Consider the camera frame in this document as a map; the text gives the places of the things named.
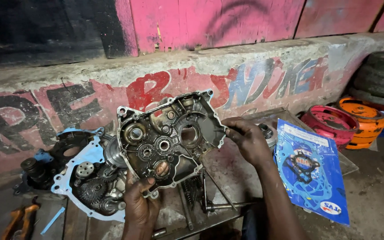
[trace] tvs logo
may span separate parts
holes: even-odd
[[[342,212],[342,209],[332,202],[321,202],[320,206],[324,212],[329,214],[338,215]]]

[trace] engine crankcase half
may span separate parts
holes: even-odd
[[[174,188],[198,175],[200,158],[220,148],[226,136],[210,105],[212,90],[164,98],[158,107],[141,112],[117,109],[120,155],[136,178],[155,178],[144,197],[158,197],[157,188]]]

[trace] transmission gear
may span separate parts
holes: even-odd
[[[116,174],[117,167],[116,165],[112,166],[104,166],[102,167],[98,172],[97,176],[103,181],[103,182],[112,182],[114,181],[118,176]]]
[[[79,197],[88,204],[94,204],[102,199],[107,190],[108,186],[103,180],[93,178],[79,187]]]

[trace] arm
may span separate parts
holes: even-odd
[[[144,198],[142,193],[155,184],[155,179],[140,179],[133,183],[133,175],[127,173],[125,183],[125,224],[122,239],[148,240],[152,238],[160,212],[158,199]]]
[[[241,117],[227,118],[222,124],[230,127],[226,130],[227,137],[238,145],[244,159],[257,171],[268,211],[269,238],[309,239],[293,210],[271,150],[259,127]]]

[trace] concrete wall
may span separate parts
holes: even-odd
[[[49,149],[69,125],[115,128],[120,105],[145,110],[208,88],[221,119],[326,104],[378,50],[384,32],[0,71],[0,173]]]

